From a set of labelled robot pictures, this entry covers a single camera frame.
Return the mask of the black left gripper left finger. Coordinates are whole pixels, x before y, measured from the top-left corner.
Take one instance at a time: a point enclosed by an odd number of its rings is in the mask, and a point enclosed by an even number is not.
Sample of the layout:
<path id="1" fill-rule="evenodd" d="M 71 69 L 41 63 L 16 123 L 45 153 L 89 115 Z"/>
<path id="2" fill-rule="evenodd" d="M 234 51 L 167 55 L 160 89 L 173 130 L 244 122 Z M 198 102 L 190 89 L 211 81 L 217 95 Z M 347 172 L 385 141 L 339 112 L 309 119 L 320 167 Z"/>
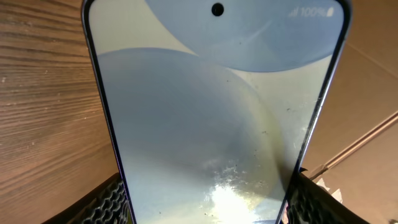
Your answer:
<path id="1" fill-rule="evenodd" d="M 120 174 L 115 173 L 45 224 L 127 224 L 129 205 Z"/>

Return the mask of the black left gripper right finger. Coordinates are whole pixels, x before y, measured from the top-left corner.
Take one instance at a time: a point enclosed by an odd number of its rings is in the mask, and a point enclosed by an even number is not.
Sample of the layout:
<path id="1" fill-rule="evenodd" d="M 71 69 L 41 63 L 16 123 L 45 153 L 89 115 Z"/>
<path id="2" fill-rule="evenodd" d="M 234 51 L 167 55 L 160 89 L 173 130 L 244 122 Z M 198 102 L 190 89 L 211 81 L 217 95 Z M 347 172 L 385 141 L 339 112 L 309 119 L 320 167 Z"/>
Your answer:
<path id="1" fill-rule="evenodd" d="M 295 170 L 287 194 L 288 224 L 368 224 L 325 189 Z"/>

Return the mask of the Galaxy smartphone blue screen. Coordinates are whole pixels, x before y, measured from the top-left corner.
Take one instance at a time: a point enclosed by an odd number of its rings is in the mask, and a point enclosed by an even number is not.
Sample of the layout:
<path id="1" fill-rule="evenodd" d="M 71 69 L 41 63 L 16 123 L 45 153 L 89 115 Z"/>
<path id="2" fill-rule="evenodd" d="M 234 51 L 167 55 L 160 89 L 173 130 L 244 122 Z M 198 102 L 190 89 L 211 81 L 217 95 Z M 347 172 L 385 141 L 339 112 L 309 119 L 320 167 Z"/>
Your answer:
<path id="1" fill-rule="evenodd" d="M 350 1 L 83 1 L 132 220 L 279 223 Z"/>

